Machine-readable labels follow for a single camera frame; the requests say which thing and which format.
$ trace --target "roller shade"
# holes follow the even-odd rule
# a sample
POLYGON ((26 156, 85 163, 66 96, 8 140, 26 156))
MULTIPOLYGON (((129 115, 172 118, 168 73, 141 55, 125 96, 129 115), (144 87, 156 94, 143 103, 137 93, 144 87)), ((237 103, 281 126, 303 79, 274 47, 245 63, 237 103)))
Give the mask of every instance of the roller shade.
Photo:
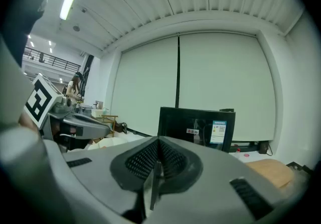
POLYGON ((175 106, 177 37, 143 45, 122 55, 111 113, 130 129, 155 136, 159 110, 175 106))
POLYGON ((203 33, 180 37, 181 108, 236 112, 234 141, 272 140, 275 96, 256 38, 203 33))

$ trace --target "sticker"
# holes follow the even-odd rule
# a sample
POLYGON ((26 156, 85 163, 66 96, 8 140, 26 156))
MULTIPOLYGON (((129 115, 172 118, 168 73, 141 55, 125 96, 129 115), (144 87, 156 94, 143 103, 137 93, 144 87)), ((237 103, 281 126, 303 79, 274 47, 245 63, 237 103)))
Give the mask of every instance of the sticker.
POLYGON ((187 129, 186 133, 198 135, 199 134, 199 130, 187 129))
POLYGON ((226 121, 213 121, 211 144, 222 144, 224 142, 226 121))

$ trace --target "black monitor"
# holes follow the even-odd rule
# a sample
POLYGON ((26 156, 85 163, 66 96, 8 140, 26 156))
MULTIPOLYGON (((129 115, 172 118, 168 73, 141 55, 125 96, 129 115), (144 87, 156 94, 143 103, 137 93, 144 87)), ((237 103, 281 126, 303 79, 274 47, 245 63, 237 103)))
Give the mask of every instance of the black monitor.
POLYGON ((235 112, 161 107, 158 136, 229 152, 234 123, 235 112))

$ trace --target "railing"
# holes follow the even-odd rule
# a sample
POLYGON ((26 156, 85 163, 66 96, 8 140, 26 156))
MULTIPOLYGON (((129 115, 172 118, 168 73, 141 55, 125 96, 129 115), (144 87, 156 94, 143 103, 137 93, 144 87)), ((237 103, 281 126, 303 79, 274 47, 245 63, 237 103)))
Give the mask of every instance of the railing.
POLYGON ((39 61, 40 63, 45 63, 50 66, 54 66, 57 68, 69 70, 71 72, 77 72, 80 68, 80 65, 60 59, 58 57, 55 57, 50 54, 46 54, 37 50, 34 50, 32 48, 26 47, 23 58, 39 61))

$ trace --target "woman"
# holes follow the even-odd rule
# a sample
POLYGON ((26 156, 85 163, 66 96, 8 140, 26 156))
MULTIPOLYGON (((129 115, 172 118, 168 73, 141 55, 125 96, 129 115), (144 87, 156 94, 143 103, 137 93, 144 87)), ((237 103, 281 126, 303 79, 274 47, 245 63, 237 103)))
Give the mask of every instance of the woman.
POLYGON ((76 104, 77 100, 80 99, 80 97, 78 96, 78 93, 79 93, 78 84, 82 79, 83 79, 82 74, 80 72, 76 72, 74 77, 68 83, 66 96, 68 96, 71 99, 72 104, 76 104))

